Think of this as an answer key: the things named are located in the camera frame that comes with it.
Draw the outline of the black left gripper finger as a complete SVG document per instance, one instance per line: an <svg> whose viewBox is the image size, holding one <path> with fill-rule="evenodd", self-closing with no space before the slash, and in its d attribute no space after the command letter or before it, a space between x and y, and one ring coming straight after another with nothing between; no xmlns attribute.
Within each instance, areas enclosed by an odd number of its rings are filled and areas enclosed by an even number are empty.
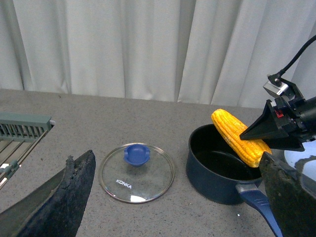
<svg viewBox="0 0 316 237"><path fill-rule="evenodd" d="M96 168L88 150L0 214L2 237L74 237L81 225Z"/></svg>

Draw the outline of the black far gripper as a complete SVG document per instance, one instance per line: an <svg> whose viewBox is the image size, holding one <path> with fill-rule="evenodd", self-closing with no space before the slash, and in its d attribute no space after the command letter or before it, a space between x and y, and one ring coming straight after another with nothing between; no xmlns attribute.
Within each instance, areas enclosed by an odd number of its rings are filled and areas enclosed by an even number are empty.
<svg viewBox="0 0 316 237"><path fill-rule="evenodd" d="M263 113L239 136L263 140L271 149L304 151L303 142L316 139L316 99L267 100Z"/></svg>

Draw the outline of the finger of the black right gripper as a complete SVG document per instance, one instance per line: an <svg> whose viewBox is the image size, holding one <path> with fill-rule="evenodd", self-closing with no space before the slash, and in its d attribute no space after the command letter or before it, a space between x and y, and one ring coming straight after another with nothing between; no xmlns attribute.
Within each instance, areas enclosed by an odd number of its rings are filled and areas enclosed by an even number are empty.
<svg viewBox="0 0 316 237"><path fill-rule="evenodd" d="M264 152L259 164L272 213L284 237L316 235L316 182Z"/></svg>

